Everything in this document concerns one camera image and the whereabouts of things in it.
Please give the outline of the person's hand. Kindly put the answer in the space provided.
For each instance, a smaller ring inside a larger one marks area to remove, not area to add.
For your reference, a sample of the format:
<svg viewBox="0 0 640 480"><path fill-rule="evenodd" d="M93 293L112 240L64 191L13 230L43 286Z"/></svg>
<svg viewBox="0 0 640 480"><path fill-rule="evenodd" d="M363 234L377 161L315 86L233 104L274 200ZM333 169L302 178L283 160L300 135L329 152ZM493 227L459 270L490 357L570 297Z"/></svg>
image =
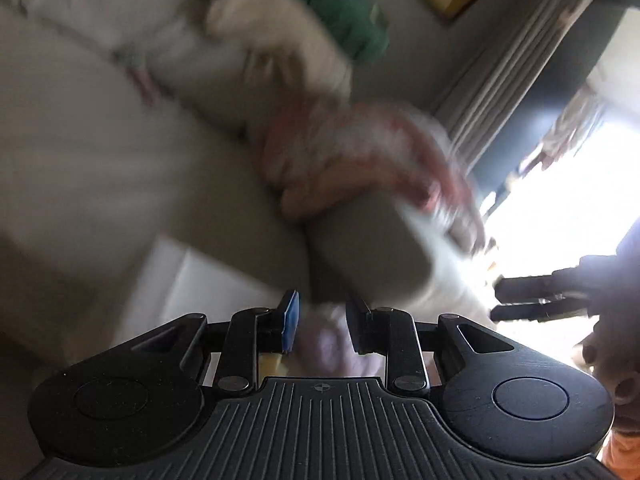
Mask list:
<svg viewBox="0 0 640 480"><path fill-rule="evenodd" d="M639 311L602 313L582 341L582 358L614 402L613 429L638 436Z"/></svg>

